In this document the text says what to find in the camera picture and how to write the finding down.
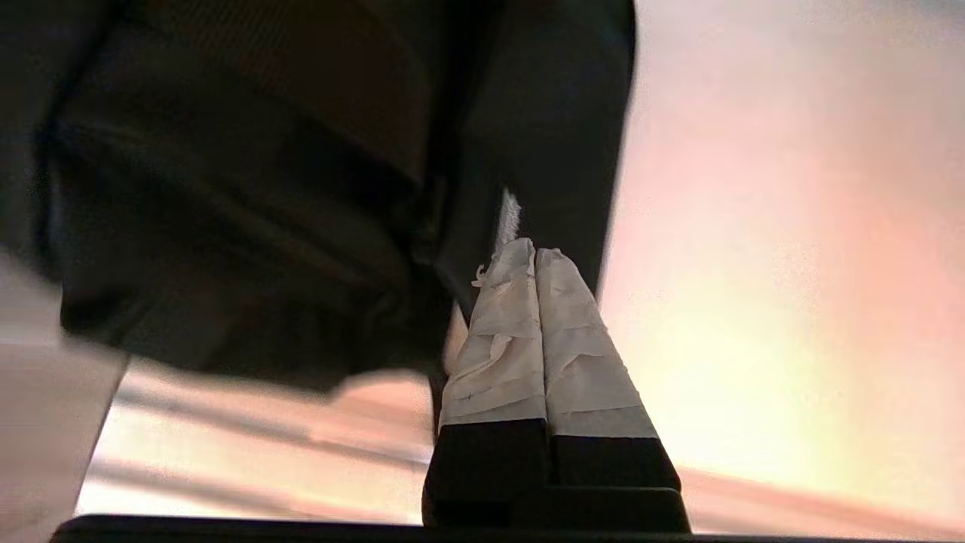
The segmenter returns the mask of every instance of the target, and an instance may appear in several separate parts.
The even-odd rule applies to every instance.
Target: wrinkled tape
[[[440,426],[546,419],[535,256],[527,239],[507,243],[493,256],[469,336],[446,367]]]
[[[656,438],[640,394],[573,262],[559,250],[541,249],[536,284],[553,433]]]

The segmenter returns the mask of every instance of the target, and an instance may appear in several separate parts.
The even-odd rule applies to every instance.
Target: white wall
[[[965,525],[965,3],[640,21],[602,305],[672,456]]]

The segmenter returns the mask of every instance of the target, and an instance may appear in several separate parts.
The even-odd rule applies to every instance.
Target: pink wall
[[[602,306],[670,452],[965,525],[965,3],[640,19]]]

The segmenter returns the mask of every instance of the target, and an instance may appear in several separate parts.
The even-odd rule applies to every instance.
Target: black cloth
[[[595,287],[633,40],[629,0],[4,3],[0,243],[124,351],[442,379],[504,187]]]

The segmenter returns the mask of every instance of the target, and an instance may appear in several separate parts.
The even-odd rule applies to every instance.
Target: blurry background
[[[965,3],[648,0],[601,306],[696,529],[965,538]],[[418,523],[425,383],[330,397],[56,330],[2,263],[0,534]]]

